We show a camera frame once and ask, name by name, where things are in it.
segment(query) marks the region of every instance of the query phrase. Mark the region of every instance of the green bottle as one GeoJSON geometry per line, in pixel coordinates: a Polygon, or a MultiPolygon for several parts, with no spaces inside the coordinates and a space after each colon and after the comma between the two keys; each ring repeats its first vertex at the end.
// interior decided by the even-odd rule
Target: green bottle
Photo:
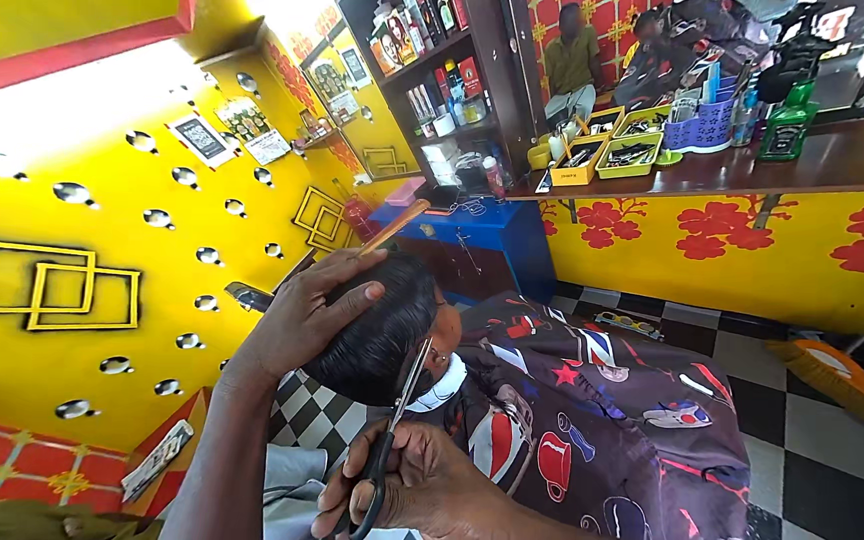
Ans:
{"type": "Polygon", "coordinates": [[[785,102],[765,124],[765,136],[758,147],[760,160],[782,162],[795,160],[802,153],[806,130],[819,112],[819,104],[809,101],[815,79],[796,82],[785,102]]]}

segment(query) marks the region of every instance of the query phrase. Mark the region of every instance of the orange comb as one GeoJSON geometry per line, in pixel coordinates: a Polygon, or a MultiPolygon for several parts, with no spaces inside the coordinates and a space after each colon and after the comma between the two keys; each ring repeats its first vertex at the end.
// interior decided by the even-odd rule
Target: orange comb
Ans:
{"type": "Polygon", "coordinates": [[[391,220],[391,223],[379,231],[372,240],[368,240],[365,245],[355,253],[355,257],[362,257],[366,253],[371,253],[378,248],[382,242],[389,240],[392,235],[398,233],[403,227],[413,219],[419,217],[420,214],[428,210],[431,204],[426,199],[415,199],[415,202],[409,204],[398,217],[391,220]]]}

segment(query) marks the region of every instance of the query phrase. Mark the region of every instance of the white neck strip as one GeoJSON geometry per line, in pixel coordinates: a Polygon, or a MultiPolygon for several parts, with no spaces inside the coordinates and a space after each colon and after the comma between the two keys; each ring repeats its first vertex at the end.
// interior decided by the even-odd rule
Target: white neck strip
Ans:
{"type": "Polygon", "coordinates": [[[458,354],[452,352],[449,357],[448,369],[428,392],[419,396],[418,399],[405,407],[406,411],[428,412],[433,411],[441,404],[448,401],[462,383],[466,380],[466,362],[458,354]]]}

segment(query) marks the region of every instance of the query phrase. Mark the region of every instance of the barber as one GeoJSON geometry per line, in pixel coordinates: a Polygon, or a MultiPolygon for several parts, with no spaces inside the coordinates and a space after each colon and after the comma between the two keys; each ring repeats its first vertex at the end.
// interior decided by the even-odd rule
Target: barber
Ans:
{"type": "MultiPolygon", "coordinates": [[[[215,385],[198,448],[160,539],[262,538],[267,426],[280,381],[385,293],[382,283],[370,281],[326,305],[331,289],[385,260],[387,251],[355,253],[334,251],[283,284],[235,351],[215,385]]],[[[383,428],[373,425],[352,441],[348,459],[319,497],[315,536],[331,533],[346,508],[361,523],[374,486],[353,485],[352,479],[383,428]]],[[[433,538],[587,537],[512,501],[444,431],[428,424],[396,426],[385,482],[378,528],[415,529],[433,538]]]]}

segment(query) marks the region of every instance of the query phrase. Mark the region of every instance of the broom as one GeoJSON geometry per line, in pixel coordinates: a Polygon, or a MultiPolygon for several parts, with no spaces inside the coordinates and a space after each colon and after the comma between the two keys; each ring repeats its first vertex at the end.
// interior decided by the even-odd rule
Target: broom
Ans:
{"type": "Polygon", "coordinates": [[[864,334],[846,350],[814,339],[770,341],[766,344],[796,377],[864,420],[864,369],[851,358],[864,334]]]}

